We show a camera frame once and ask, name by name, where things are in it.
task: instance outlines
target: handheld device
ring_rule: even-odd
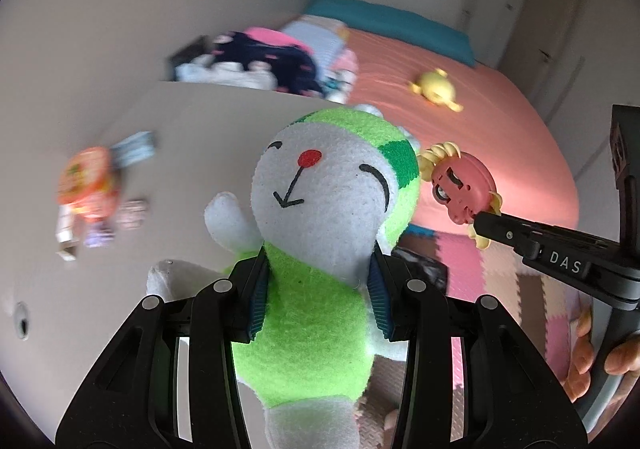
[[[593,298],[591,344],[596,360],[589,391],[575,402],[590,432],[622,377],[608,375],[610,351],[640,333],[640,108],[614,105],[609,135],[616,188],[620,194],[620,242],[585,233],[480,213],[476,232],[513,247],[523,263]]]

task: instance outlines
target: screw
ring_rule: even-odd
[[[424,292],[427,290],[427,284],[421,279],[410,279],[406,284],[406,288],[412,292]]]
[[[234,288],[234,284],[228,279],[219,279],[213,284],[213,290],[220,294],[224,294]]]
[[[480,299],[480,304],[488,310],[495,310],[498,308],[498,301],[492,295],[484,295]]]
[[[143,299],[142,308],[144,308],[145,310],[153,310],[159,304],[160,300],[156,296],[150,295]]]

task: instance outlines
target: green and white plush toy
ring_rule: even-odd
[[[406,357],[378,330],[366,290],[414,214],[420,174],[404,130],[373,108],[331,108],[287,126],[255,169],[251,209],[230,193],[206,211],[212,237],[271,268],[262,330],[234,345],[236,373],[265,407],[274,449],[355,449],[354,405],[375,354]]]

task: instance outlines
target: pink bedsheet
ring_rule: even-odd
[[[373,104],[414,134],[423,148],[450,140],[477,156],[494,176],[503,212],[562,227],[577,225],[578,195],[569,166],[540,116],[504,75],[358,30],[350,30],[348,47],[360,64],[351,105]],[[449,73],[457,100],[465,106],[462,112],[434,106],[410,91],[411,81],[434,68]],[[413,222],[466,234],[425,189]]]

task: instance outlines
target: pile of clothes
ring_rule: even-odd
[[[251,27],[214,39],[210,54],[176,67],[183,82],[276,90],[347,102],[358,62],[344,23],[302,16],[280,31]]]

